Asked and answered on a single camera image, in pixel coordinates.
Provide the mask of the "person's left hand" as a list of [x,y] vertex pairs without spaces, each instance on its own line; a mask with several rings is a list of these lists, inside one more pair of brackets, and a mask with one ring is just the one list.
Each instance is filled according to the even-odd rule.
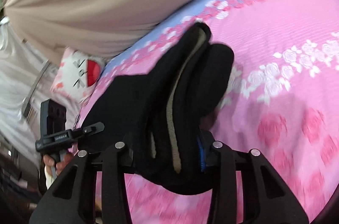
[[61,162],[55,162],[53,158],[48,156],[47,154],[43,156],[43,162],[45,164],[45,170],[47,171],[47,174],[50,176],[53,175],[52,170],[55,170],[55,173],[59,175],[63,169],[66,167],[66,165],[72,160],[73,154],[68,152],[64,156],[64,160]]

